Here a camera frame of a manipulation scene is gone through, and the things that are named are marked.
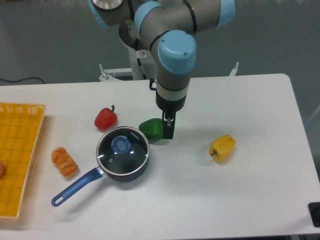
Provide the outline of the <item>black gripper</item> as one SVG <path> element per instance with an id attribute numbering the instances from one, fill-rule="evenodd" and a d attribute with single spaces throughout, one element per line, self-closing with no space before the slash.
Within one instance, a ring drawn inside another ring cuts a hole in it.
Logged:
<path id="1" fill-rule="evenodd" d="M 155 97 L 156 105 L 162 110 L 162 126 L 163 139 L 172 140 L 175 131 L 175 115 L 185 105 L 187 96 L 179 100 L 167 100 L 161 97 L 158 93 Z"/>

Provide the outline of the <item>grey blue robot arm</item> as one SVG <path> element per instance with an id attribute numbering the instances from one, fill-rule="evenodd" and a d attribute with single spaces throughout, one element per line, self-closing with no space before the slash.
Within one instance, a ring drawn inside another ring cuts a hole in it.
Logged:
<path id="1" fill-rule="evenodd" d="M 233 20 L 233 0 L 184 0 L 163 6 L 157 0 L 91 0 L 97 21 L 111 27 L 133 24 L 157 66 L 155 101 L 162 110 L 164 139 L 174 137 L 176 113 L 185 104 L 197 60 L 194 35 Z"/>

